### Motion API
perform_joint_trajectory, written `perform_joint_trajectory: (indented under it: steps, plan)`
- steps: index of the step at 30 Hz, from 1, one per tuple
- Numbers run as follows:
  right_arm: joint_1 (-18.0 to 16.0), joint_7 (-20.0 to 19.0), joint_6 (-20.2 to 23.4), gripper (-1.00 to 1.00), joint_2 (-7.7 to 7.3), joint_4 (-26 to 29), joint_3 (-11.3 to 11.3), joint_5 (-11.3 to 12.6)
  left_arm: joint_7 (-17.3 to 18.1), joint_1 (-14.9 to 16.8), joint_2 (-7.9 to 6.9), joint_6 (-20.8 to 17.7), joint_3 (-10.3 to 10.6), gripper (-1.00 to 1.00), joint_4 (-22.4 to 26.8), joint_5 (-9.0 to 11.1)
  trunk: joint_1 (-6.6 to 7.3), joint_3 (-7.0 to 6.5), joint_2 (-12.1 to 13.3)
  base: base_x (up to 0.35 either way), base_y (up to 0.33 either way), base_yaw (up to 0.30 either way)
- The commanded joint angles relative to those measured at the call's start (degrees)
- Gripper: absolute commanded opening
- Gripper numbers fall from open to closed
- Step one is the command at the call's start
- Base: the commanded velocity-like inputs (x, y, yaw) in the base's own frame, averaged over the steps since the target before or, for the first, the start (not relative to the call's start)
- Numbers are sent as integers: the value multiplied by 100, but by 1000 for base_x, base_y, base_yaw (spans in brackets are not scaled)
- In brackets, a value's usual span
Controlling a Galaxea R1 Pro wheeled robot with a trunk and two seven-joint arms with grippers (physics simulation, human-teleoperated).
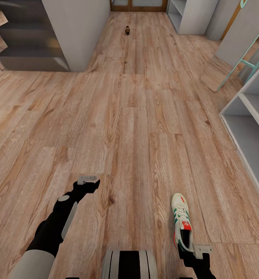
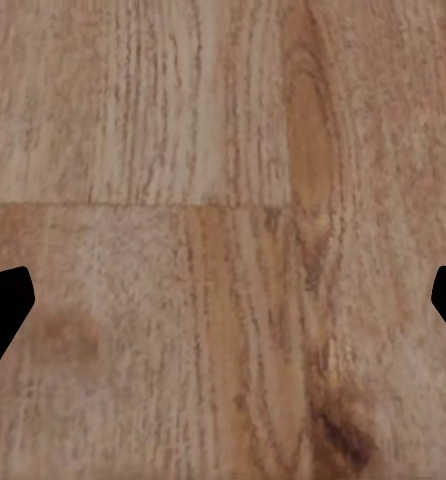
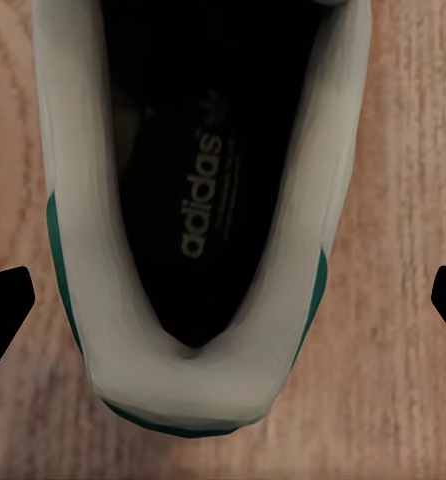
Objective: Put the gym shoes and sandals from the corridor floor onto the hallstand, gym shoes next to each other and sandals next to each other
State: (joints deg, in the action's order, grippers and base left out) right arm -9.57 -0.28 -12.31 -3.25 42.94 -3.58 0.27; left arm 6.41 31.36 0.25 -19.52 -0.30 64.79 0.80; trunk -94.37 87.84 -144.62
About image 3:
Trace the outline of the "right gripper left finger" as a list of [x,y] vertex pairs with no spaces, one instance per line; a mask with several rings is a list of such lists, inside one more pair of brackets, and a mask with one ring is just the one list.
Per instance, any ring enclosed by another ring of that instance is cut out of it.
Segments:
[[33,284],[25,266],[0,272],[0,359],[34,304]]

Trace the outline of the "gym shoe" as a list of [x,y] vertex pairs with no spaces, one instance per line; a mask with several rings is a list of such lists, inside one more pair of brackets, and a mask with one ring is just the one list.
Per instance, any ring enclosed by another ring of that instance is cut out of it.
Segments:
[[49,240],[93,392],[259,423],[321,303],[371,0],[32,0]]

